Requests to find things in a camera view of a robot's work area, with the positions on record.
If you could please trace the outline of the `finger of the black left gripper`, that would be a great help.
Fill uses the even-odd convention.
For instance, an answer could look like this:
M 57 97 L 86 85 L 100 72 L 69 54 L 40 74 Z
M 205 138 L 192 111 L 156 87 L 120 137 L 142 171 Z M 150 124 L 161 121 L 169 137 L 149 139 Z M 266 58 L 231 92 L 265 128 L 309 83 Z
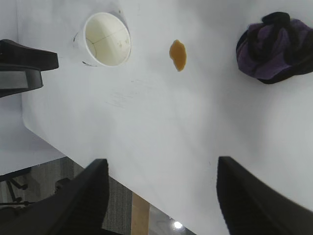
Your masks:
M 0 97 L 32 91 L 42 86 L 42 75 L 38 69 L 0 65 Z
M 0 41 L 0 62 L 37 68 L 40 71 L 50 71 L 59 68 L 57 53 L 25 47 L 8 39 Z

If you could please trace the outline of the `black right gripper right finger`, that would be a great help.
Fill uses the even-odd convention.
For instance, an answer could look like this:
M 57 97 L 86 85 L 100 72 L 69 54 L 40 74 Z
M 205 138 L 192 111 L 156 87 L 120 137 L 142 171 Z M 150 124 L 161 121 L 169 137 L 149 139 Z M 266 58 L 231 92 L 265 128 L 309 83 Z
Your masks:
M 231 235 L 311 235 L 313 213 L 229 156 L 218 159 L 217 198 Z

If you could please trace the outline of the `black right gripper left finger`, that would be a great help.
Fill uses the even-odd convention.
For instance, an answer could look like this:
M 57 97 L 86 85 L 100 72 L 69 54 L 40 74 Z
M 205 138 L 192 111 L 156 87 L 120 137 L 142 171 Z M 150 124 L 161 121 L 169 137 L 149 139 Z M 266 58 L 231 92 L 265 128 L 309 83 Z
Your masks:
M 109 203 L 109 167 L 96 159 L 54 195 L 24 208 L 6 208 L 2 235 L 100 235 Z

